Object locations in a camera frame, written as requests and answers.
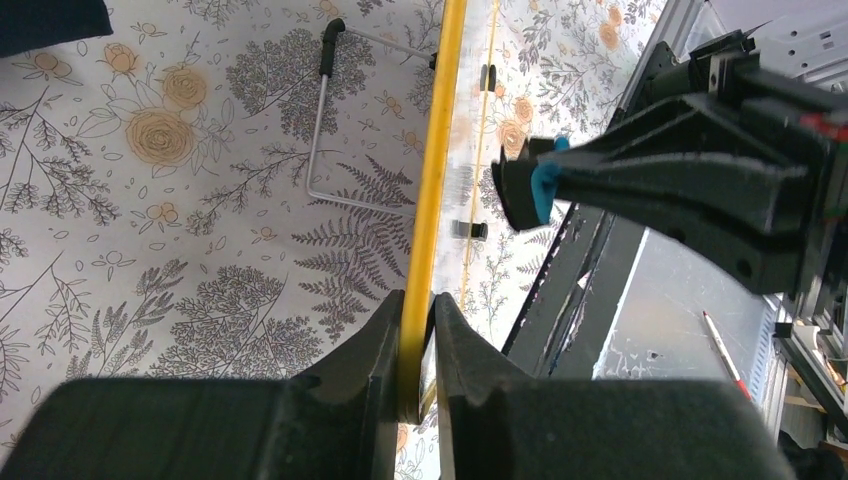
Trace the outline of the navy basketball jersey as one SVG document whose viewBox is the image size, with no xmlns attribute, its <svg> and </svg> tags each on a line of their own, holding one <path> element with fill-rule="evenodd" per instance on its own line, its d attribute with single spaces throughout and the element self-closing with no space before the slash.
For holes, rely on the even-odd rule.
<svg viewBox="0 0 848 480">
<path fill-rule="evenodd" d="M 102 0 L 1 0 L 1 57 L 113 33 Z"/>
</svg>

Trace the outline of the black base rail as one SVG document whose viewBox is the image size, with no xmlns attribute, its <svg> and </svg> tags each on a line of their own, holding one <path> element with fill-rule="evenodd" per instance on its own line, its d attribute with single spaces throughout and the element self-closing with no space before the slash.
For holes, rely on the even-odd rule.
<svg viewBox="0 0 848 480">
<path fill-rule="evenodd" d="M 503 354 L 533 377 L 592 377 L 644 232 L 597 208 L 569 206 Z"/>
</svg>

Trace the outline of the yellow framed whiteboard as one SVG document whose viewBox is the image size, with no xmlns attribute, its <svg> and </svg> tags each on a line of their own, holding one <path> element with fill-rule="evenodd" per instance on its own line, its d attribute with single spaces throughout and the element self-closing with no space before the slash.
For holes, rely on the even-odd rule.
<svg viewBox="0 0 848 480">
<path fill-rule="evenodd" d="M 435 387 L 427 317 L 453 296 L 502 346 L 567 205 L 549 225 L 507 223 L 490 165 L 531 137 L 601 134 L 657 27 L 662 1 L 449 1 L 433 82 L 398 350 L 400 415 L 416 422 Z"/>
</svg>

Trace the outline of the blue black whiteboard eraser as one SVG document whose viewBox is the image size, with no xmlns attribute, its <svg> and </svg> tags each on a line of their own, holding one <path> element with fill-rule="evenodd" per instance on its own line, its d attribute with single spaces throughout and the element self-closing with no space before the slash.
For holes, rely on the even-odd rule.
<svg viewBox="0 0 848 480">
<path fill-rule="evenodd" d="M 491 164 L 493 184 L 510 227 L 527 231 L 550 223 L 562 168 L 552 162 L 539 162 L 539 156 L 570 148 L 565 136 L 531 137 L 522 141 L 517 153 L 507 145 Z"/>
</svg>

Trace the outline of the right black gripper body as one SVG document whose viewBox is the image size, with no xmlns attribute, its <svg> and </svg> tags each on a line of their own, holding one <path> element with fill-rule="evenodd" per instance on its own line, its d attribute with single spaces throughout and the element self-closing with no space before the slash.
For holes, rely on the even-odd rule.
<svg viewBox="0 0 848 480">
<path fill-rule="evenodd" d="M 719 168 L 719 265 L 755 293 L 847 284 L 847 97 L 767 66 L 740 31 L 692 51 L 697 153 Z"/>
</svg>

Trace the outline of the red white pen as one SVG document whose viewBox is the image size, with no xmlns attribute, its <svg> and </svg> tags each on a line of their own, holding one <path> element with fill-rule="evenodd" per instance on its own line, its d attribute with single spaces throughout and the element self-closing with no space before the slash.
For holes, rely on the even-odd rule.
<svg viewBox="0 0 848 480">
<path fill-rule="evenodd" d="M 736 385 L 736 387 L 740 390 L 740 392 L 748 400 L 751 400 L 752 396 L 751 396 L 744 380 L 742 379 L 738 368 L 736 367 L 734 361 L 732 360 L 730 353 L 729 353 L 729 350 L 727 349 L 723 339 L 721 338 L 721 335 L 720 335 L 718 329 L 716 328 L 714 320 L 709 315 L 709 313 L 706 312 L 706 311 L 702 312 L 702 318 L 703 318 L 703 322 L 704 322 L 704 324 L 707 328 L 708 335 L 711 338 L 713 345 L 716 348 L 718 356 L 719 356 L 729 378 Z"/>
</svg>

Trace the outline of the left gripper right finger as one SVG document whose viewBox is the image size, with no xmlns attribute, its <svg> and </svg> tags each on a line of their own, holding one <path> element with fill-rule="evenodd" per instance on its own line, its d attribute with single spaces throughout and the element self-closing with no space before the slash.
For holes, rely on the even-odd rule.
<svg viewBox="0 0 848 480">
<path fill-rule="evenodd" d="M 537 379 L 434 299 L 445 479 L 790 479 L 758 411 L 701 380 Z"/>
</svg>

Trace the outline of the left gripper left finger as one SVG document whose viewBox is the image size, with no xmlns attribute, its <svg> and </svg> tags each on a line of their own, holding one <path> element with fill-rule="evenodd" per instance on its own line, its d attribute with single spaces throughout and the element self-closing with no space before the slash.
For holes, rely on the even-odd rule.
<svg viewBox="0 0 848 480">
<path fill-rule="evenodd" d="M 390 479 L 391 292 L 343 344 L 287 380 L 81 379 L 36 410 L 5 479 Z"/>
</svg>

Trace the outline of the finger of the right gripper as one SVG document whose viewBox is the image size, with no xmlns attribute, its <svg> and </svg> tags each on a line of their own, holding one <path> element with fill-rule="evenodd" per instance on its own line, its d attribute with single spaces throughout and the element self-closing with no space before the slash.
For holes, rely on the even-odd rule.
<svg viewBox="0 0 848 480">
<path fill-rule="evenodd" d="M 815 124 L 829 113 L 826 92 L 748 92 L 733 99 L 693 93 L 662 100 L 603 135 L 539 156 L 559 166 L 817 166 L 829 139 Z"/>
<path fill-rule="evenodd" d="M 795 293 L 811 273 L 804 168 L 768 165 L 571 165 L 557 195 L 649 227 L 754 294 Z"/>
</svg>

